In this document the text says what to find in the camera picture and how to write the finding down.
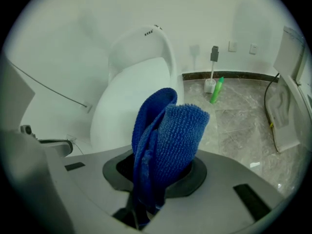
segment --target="electrical outlet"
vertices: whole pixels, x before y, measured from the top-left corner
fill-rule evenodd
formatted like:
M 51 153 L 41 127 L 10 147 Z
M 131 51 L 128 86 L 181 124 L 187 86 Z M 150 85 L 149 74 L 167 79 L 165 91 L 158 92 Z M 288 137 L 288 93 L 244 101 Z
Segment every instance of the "electrical outlet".
M 237 42 L 229 41 L 229 52 L 236 52 L 236 51 L 237 51 Z
M 255 44 L 255 43 L 252 43 L 252 44 L 250 45 L 250 51 L 249 51 L 249 53 L 252 54 L 252 55 L 255 55 L 255 54 L 257 54 L 257 51 L 258 51 L 258 45 Z

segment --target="green bottle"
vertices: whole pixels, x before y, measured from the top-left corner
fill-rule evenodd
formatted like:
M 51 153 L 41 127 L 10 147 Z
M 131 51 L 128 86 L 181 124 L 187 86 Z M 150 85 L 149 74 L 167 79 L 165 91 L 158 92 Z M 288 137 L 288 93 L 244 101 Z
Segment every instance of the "green bottle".
M 222 83 L 224 82 L 224 77 L 221 77 L 219 79 L 219 81 L 216 83 L 216 86 L 214 88 L 214 93 L 213 93 L 213 96 L 211 96 L 211 99 L 210 99 L 210 103 L 211 104 L 214 104 L 216 102 L 216 99 L 218 98 L 218 95 L 219 95 L 219 92 L 222 88 Z

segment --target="toilet brush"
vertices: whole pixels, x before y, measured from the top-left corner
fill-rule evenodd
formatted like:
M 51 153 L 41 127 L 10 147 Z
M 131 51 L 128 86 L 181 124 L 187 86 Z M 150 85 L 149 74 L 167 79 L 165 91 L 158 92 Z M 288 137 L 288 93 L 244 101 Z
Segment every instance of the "toilet brush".
M 213 75 L 214 75 L 214 64 L 215 64 L 215 62 L 218 61 L 218 56 L 219 56 L 218 50 L 219 50 L 218 46 L 213 46 L 211 54 L 210 54 L 210 60 L 213 62 L 213 64 L 212 64 L 212 68 L 211 68 L 210 79 L 205 80 L 205 85 L 204 85 L 204 92 L 205 93 L 212 94 L 215 90 L 216 82 L 213 79 Z

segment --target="white toilet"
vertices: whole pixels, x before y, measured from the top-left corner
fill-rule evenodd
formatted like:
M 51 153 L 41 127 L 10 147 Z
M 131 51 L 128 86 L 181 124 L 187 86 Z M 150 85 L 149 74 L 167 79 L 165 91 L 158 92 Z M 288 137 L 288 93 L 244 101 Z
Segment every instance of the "white toilet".
M 280 73 L 275 94 L 267 101 L 276 148 L 302 145 L 312 150 L 312 65 L 303 36 L 284 27 L 274 68 Z
M 122 35 L 108 58 L 109 84 L 96 107 L 90 139 L 94 152 L 131 144 L 137 113 L 154 92 L 171 87 L 184 100 L 172 46 L 158 26 L 146 25 Z

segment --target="toilet seat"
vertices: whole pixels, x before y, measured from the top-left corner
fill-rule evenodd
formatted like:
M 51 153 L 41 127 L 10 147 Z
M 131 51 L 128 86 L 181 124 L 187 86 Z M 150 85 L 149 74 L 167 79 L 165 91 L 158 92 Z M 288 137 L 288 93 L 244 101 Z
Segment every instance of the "toilet seat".
M 94 152 L 130 145 L 141 105 L 164 87 L 171 87 L 164 58 L 142 61 L 117 74 L 101 96 L 93 116 L 90 139 Z

